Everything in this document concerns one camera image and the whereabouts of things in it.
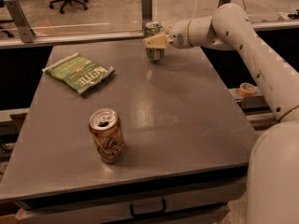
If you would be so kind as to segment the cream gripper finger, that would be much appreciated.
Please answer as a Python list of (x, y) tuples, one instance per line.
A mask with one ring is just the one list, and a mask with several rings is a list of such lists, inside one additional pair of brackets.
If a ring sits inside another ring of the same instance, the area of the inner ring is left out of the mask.
[(170, 35), (164, 32), (143, 39), (143, 44), (148, 49), (166, 49), (172, 42)]

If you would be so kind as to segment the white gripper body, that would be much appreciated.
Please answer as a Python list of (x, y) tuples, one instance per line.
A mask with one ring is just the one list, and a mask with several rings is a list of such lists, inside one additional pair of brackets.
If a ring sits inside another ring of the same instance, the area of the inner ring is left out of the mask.
[(190, 20), (178, 21), (169, 30), (172, 45), (177, 49), (189, 49), (192, 45), (189, 40)]

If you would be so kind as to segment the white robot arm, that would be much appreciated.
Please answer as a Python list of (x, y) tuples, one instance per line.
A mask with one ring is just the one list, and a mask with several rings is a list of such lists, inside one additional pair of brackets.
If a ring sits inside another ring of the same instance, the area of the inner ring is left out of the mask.
[(228, 3), (210, 17), (178, 21), (143, 40), (150, 49), (235, 49), (278, 123), (250, 153), (246, 224), (299, 224), (299, 74), (254, 31), (244, 9)]

